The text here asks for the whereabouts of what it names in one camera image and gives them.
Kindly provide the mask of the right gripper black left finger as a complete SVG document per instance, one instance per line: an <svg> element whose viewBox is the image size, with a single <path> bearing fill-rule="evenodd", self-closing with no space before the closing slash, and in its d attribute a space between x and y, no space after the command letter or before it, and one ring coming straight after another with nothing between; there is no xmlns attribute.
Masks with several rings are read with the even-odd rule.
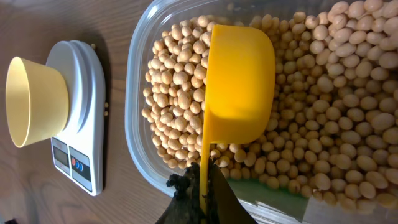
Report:
<svg viewBox="0 0 398 224"><path fill-rule="evenodd" d="M156 221L156 224L200 224L205 217L200 208L200 166L194 162L185 169L184 175L172 174L167 187L175 192L169 206Z"/></svg>

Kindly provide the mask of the yellow bowl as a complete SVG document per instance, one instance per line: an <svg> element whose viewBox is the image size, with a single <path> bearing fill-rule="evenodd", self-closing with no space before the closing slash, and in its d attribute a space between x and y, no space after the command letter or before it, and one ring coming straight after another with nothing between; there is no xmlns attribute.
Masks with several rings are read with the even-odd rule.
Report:
<svg viewBox="0 0 398 224"><path fill-rule="evenodd" d="M6 79L6 116L16 147L56 136L64 130L68 113L68 89L59 71L20 57L11 60Z"/></svg>

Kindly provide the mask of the yellow measuring scoop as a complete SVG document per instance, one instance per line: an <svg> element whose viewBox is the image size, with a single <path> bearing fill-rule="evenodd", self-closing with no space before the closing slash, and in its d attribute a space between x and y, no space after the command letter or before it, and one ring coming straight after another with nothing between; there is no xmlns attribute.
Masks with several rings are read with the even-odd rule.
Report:
<svg viewBox="0 0 398 224"><path fill-rule="evenodd" d="M207 211L211 144L246 144L267 127L275 86L270 38L253 27L217 24L211 33L200 163L200 207Z"/></svg>

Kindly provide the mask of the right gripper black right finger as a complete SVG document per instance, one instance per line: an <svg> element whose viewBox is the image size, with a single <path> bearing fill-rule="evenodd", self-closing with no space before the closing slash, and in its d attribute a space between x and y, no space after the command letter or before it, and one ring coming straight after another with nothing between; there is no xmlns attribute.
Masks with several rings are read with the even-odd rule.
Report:
<svg viewBox="0 0 398 224"><path fill-rule="evenodd" d="M208 162L208 223L256 224L240 204L221 169L211 159Z"/></svg>

